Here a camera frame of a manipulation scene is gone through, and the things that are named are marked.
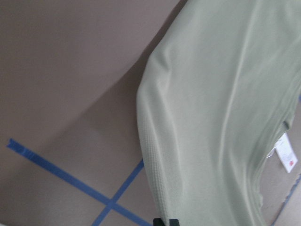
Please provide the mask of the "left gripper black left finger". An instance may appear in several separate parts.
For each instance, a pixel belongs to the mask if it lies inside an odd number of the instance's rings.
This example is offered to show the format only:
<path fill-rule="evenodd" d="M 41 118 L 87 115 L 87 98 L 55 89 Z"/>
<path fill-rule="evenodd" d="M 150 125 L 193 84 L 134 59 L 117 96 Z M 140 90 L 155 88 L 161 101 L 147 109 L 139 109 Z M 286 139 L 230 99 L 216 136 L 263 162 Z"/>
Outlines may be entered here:
<path fill-rule="evenodd" d="M 153 226 L 164 226 L 164 222 L 161 218 L 154 218 Z"/>

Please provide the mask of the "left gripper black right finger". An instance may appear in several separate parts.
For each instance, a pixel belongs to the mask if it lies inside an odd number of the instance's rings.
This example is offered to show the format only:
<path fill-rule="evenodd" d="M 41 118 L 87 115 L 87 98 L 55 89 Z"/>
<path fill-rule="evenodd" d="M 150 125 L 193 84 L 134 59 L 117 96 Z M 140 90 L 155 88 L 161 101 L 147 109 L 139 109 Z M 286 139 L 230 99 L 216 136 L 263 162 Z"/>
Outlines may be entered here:
<path fill-rule="evenodd" d="M 170 219 L 169 226 L 179 226 L 179 220 L 178 219 Z"/>

